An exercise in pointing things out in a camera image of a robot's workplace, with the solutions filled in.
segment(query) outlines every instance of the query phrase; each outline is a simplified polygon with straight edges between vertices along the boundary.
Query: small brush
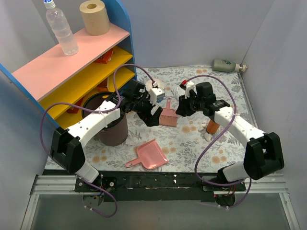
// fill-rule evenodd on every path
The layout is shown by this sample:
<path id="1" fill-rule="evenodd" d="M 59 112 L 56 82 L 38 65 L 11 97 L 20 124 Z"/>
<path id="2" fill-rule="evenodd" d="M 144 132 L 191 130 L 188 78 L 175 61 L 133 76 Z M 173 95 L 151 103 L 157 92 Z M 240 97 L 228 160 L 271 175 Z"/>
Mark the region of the small brush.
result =
<path id="1" fill-rule="evenodd" d="M 171 109 L 171 99 L 166 100 L 166 108 L 163 109 L 160 118 L 159 124 L 163 126 L 177 126 L 178 116 L 174 109 Z"/>

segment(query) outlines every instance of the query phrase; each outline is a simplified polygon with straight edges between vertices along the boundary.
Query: orange cylinder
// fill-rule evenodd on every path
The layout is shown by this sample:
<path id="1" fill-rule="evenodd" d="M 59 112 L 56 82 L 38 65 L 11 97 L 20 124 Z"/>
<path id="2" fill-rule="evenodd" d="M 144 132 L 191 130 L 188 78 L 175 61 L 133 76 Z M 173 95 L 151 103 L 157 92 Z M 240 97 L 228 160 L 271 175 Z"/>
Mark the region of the orange cylinder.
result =
<path id="1" fill-rule="evenodd" d="M 217 129 L 220 127 L 219 124 L 215 123 L 214 121 L 210 120 L 206 127 L 206 131 L 210 134 L 216 133 Z"/>

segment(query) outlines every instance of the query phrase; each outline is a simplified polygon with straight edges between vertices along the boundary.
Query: pink dustpan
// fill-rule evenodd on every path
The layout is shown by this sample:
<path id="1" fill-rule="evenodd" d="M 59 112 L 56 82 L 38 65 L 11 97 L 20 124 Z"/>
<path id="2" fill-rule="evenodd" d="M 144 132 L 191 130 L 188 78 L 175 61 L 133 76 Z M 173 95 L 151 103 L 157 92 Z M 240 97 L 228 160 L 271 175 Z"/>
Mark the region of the pink dustpan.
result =
<path id="1" fill-rule="evenodd" d="M 140 145 L 137 148 L 136 153 L 139 157 L 127 162 L 127 168 L 142 163 L 146 169 L 154 169 L 168 162 L 168 159 L 155 139 Z"/>

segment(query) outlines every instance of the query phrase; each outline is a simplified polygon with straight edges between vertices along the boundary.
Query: pink brush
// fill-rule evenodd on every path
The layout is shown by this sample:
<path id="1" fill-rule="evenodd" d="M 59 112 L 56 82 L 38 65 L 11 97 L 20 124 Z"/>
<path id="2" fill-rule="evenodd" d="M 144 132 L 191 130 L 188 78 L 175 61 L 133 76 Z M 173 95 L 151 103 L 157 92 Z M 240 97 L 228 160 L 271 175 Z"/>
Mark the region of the pink brush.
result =
<path id="1" fill-rule="evenodd" d="M 130 168 L 136 164 L 142 163 L 146 169 L 154 169 L 168 162 L 162 149 L 159 147 L 155 139 L 140 145 L 136 153 L 138 158 L 126 163 L 126 167 Z"/>
<path id="2" fill-rule="evenodd" d="M 163 126 L 177 126 L 178 116 L 174 109 L 171 109 L 171 99 L 166 100 L 166 108 L 163 109 L 160 118 L 159 124 Z"/>

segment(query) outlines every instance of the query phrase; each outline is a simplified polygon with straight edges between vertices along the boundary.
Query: plastic water bottle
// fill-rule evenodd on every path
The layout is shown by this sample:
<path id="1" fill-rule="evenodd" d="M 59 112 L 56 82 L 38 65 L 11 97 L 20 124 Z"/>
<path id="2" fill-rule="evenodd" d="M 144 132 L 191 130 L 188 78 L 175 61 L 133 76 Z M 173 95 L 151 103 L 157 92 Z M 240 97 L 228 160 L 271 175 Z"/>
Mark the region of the plastic water bottle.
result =
<path id="1" fill-rule="evenodd" d="M 59 8 L 56 8 L 53 0 L 44 0 L 47 13 L 47 21 L 54 32 L 64 54 L 74 55 L 79 51 L 78 44 L 74 38 L 67 19 Z"/>

